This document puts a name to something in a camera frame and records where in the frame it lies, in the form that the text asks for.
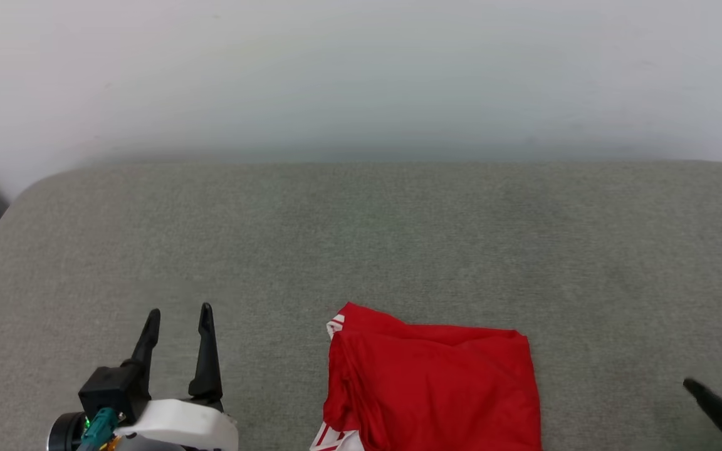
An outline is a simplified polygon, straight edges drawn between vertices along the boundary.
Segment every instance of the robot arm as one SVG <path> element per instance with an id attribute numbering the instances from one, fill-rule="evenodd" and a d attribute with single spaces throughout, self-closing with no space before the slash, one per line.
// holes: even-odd
<path id="1" fill-rule="evenodd" d="M 197 371 L 183 400 L 152 400 L 149 368 L 160 331 L 160 311 L 149 313 L 130 359 L 97 368 L 80 389 L 84 412 L 58 417 L 46 451 L 238 451 L 235 421 L 224 414 L 216 332 L 202 305 Z"/>

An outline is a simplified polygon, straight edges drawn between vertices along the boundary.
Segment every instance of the folded red shirt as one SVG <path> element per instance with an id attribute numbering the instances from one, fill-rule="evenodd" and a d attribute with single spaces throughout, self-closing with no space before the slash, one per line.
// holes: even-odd
<path id="1" fill-rule="evenodd" d="M 365 451 L 541 451 L 528 339 L 406 324 L 349 303 L 330 343 L 324 422 Z"/>

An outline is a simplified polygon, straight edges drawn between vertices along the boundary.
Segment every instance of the gray cushion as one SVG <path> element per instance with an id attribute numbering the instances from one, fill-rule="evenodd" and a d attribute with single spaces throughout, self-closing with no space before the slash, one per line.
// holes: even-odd
<path id="1" fill-rule="evenodd" d="M 43 448 L 163 314 L 183 397 L 213 305 L 244 450 L 305 450 L 347 301 L 530 339 L 545 448 L 722 448 L 722 164 L 128 165 L 30 188 L 0 223 L 0 450 Z"/>

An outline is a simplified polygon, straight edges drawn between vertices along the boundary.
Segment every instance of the green cable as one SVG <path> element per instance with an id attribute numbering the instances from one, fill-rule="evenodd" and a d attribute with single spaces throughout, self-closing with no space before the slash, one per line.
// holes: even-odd
<path id="1" fill-rule="evenodd" d="M 98 451 L 110 437 L 118 425 L 118 414 L 112 408 L 101 408 L 97 416 L 91 420 L 91 426 L 83 434 L 83 440 L 77 451 Z"/>

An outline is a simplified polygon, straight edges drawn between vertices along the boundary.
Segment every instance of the white wall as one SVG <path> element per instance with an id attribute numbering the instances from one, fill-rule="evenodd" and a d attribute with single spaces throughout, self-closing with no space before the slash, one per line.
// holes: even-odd
<path id="1" fill-rule="evenodd" d="M 0 0 L 0 189 L 112 160 L 722 160 L 722 1 Z"/>

